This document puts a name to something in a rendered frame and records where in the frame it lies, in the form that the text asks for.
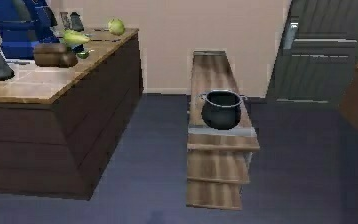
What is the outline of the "dark brown kitchen counter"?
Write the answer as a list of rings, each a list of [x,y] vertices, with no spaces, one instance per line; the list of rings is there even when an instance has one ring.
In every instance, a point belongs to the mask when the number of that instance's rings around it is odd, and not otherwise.
[[[138,31],[95,31],[70,68],[0,82],[0,193],[92,197],[143,92]]]

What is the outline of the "green apple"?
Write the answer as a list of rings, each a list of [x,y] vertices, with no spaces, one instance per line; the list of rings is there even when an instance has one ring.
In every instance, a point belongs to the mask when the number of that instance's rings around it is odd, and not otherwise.
[[[122,35],[125,32],[125,25],[120,19],[111,19],[108,22],[108,30],[111,34]]]

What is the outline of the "grey salt shaker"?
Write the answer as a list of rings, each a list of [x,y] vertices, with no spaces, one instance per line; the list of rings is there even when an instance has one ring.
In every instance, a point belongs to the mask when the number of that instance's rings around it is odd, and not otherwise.
[[[60,12],[60,17],[65,30],[70,29],[70,21],[68,18],[68,12]]]

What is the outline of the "wooden shelf unit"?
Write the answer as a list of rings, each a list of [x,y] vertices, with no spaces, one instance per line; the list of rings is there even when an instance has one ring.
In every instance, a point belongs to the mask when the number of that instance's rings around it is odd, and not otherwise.
[[[230,130],[208,127],[201,118],[204,101],[199,94],[239,88],[224,51],[196,50],[190,77],[187,129],[188,207],[240,210],[242,186],[250,182],[252,155],[260,150],[247,99],[241,106],[241,121]]]

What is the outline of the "brown bread loaf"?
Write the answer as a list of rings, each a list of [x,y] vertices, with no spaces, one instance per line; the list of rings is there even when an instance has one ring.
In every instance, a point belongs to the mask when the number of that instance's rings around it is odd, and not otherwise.
[[[77,56],[63,43],[41,43],[33,50],[35,64],[40,67],[69,68],[78,63]]]

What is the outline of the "blue coffee machine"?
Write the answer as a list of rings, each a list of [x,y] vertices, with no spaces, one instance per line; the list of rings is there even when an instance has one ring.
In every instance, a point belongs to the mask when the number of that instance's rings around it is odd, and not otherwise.
[[[46,0],[0,0],[1,50],[7,59],[33,59],[39,43],[58,43],[55,15]]]

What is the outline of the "dark pepper shaker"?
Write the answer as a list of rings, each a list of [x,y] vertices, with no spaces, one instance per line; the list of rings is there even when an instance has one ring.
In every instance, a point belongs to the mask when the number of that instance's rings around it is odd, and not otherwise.
[[[71,29],[77,32],[82,32],[84,30],[83,23],[81,21],[80,15],[77,12],[72,12],[70,14],[71,20]]]

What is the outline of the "black cooking pot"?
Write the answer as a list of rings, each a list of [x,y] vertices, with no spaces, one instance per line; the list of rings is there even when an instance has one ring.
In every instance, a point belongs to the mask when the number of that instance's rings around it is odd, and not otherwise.
[[[230,130],[241,121],[241,106],[247,99],[245,95],[231,90],[211,90],[199,94],[204,101],[201,118],[213,129]]]

